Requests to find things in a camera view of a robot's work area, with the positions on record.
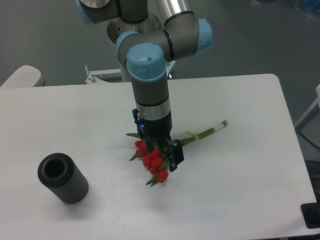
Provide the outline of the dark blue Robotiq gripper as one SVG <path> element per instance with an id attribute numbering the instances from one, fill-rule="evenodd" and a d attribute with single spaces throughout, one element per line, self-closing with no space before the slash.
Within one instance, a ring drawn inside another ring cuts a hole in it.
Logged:
<path id="1" fill-rule="evenodd" d="M 168 140 L 171 140 L 172 130 L 172 113 L 169 112 L 165 117 L 157 120 L 146 120 L 138 117 L 137 119 L 137 131 L 142 137 L 149 137 L 156 141 L 156 144 L 164 148 L 168 145 Z M 151 153 L 155 150 L 155 144 L 152 140 L 145 142 L 146 150 Z M 172 141 L 168 145 L 168 159 L 169 159 L 169 171 L 173 172 L 178 168 L 178 165 L 184 161 L 183 146 L 180 141 Z"/>

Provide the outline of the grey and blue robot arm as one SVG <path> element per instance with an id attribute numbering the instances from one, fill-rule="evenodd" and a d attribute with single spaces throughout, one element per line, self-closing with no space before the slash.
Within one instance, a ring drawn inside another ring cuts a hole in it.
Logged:
<path id="1" fill-rule="evenodd" d="M 210 23 L 196 18 L 187 0 L 159 0 L 164 23 L 153 26 L 145 0 L 78 0 L 85 22 L 119 20 L 115 48 L 122 79 L 131 82 L 138 135 L 147 150 L 159 147 L 174 171 L 184 160 L 182 143 L 170 136 L 172 114 L 167 65 L 209 50 L 213 44 Z"/>

